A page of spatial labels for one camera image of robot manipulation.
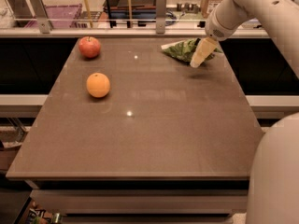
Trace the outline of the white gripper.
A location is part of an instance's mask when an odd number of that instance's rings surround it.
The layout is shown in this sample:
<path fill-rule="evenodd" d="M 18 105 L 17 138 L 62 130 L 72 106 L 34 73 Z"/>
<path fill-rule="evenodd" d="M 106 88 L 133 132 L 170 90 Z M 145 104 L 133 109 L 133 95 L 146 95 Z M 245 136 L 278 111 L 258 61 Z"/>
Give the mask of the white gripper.
<path fill-rule="evenodd" d="M 236 22 L 236 16 L 221 13 L 215 8 L 206 19 L 205 32 L 207 37 L 199 41 L 190 66 L 193 68 L 199 67 L 217 47 L 217 41 L 226 40 L 236 31 Z"/>

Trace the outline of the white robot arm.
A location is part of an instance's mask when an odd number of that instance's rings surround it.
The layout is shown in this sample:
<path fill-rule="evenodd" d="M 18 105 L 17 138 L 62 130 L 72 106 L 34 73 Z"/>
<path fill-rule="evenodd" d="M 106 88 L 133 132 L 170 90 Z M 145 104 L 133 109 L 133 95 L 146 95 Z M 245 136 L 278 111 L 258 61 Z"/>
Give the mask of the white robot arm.
<path fill-rule="evenodd" d="M 299 7 L 292 0 L 222 0 L 206 20 L 206 38 L 192 56 L 199 66 L 245 21 L 257 19 L 299 76 Z M 246 224 L 299 224 L 299 114 L 263 136 L 250 172 Z"/>

